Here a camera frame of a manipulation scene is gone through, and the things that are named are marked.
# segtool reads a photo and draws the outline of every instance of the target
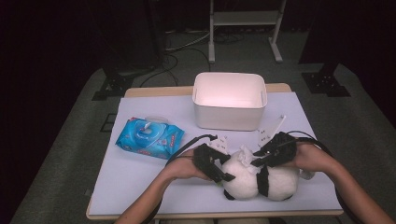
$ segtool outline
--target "white table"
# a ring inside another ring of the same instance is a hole
[[[290,89],[285,84],[278,84],[278,88],[272,85],[267,84],[268,91]],[[131,117],[162,116],[169,119],[186,131],[182,145],[193,137],[211,133],[219,137],[227,136],[231,153],[242,144],[257,149],[256,132],[197,128],[193,120],[191,87],[135,89],[127,91],[126,96],[131,94],[134,97],[122,98],[120,102],[115,126],[87,209],[87,217],[90,219],[116,219],[165,166],[165,160],[127,152],[115,145],[126,120]],[[264,109],[262,125],[280,115],[287,116],[280,131],[298,130],[314,135],[294,92],[268,92],[268,105]],[[297,192],[284,202],[272,202],[261,195],[244,202],[228,201],[223,195],[223,188],[213,182],[198,178],[177,180],[165,192],[162,206],[155,218],[335,216],[342,213],[332,181],[325,174],[317,173],[311,180],[301,179]]]

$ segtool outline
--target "black speaker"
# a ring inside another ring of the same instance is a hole
[[[98,38],[94,52],[113,89],[163,61],[165,34],[155,0],[87,0]],[[131,74],[125,78],[122,74]]]

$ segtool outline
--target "stuffed toy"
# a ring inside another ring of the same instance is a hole
[[[235,176],[231,181],[222,181],[224,194],[229,200],[247,200],[260,193],[270,200],[283,201],[296,192],[299,177],[309,179],[313,176],[293,167],[256,167],[251,164],[254,159],[253,152],[241,146],[222,164],[223,173]]]
[[[247,200],[259,193],[273,201],[290,198],[299,178],[310,179],[315,173],[280,166],[291,161],[298,141],[287,133],[278,133],[260,151],[253,153],[241,146],[229,155],[225,139],[215,139],[194,150],[194,164],[215,182],[221,182],[229,200]],[[220,160],[220,168],[214,160]]]

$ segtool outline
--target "wooden table edge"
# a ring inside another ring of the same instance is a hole
[[[267,92],[291,92],[286,83],[268,83],[265,88]],[[131,88],[125,92],[124,97],[192,95],[192,89],[193,86]]]
[[[341,209],[322,211],[282,211],[282,212],[227,212],[227,213],[186,213],[186,214],[157,214],[154,219],[194,219],[194,218],[243,218],[243,217],[301,217],[301,216],[340,216]],[[88,215],[90,220],[116,220],[120,215]]]

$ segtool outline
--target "gray carpet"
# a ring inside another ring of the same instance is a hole
[[[248,34],[232,44],[216,45],[216,62],[210,71],[254,73],[267,83],[288,83],[301,101],[303,109],[318,138],[357,178],[367,192],[396,219],[396,132],[358,78],[339,65],[335,76],[346,86],[350,97],[327,97],[311,94],[302,72],[317,72],[321,64],[298,64],[307,33],[281,33],[278,47],[283,63],[276,63],[265,34]],[[189,43],[197,35],[173,34],[168,48]],[[199,49],[207,55],[207,44],[197,44],[172,55],[177,66],[172,75],[163,73],[145,82],[144,87],[193,85],[194,78],[209,71],[209,65]],[[175,64],[165,57],[163,66]],[[137,77],[133,87],[139,87],[150,74]],[[92,74],[48,157],[12,223],[112,223],[88,220],[85,212],[106,152],[110,133],[100,132],[106,116],[117,113],[120,97],[92,101],[105,81],[100,69]],[[342,223],[352,223],[341,215]],[[288,224],[339,223],[335,217],[284,217]]]

